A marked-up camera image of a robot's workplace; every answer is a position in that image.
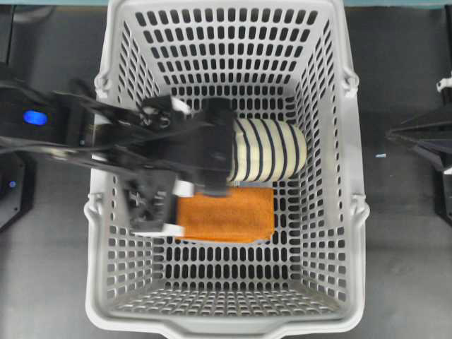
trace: black mounting stand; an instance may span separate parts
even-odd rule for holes
[[[0,155],[0,230],[22,210],[24,162],[15,154]]]

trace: metal bracket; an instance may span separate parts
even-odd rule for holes
[[[436,90],[438,91],[438,93],[441,93],[444,88],[452,88],[452,76],[450,78],[442,78],[439,82],[436,83]]]

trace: dark table surface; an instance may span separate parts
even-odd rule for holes
[[[17,11],[10,65],[32,86],[92,82],[105,9]],[[450,70],[443,10],[347,10],[355,70],[367,221],[364,316],[348,333],[306,338],[450,338],[452,227],[436,216],[432,168],[385,140],[385,131],[441,105],[435,82]],[[386,153],[386,158],[375,155]],[[161,338],[102,331],[85,315],[90,173],[36,159],[33,209],[0,233],[0,338]]]

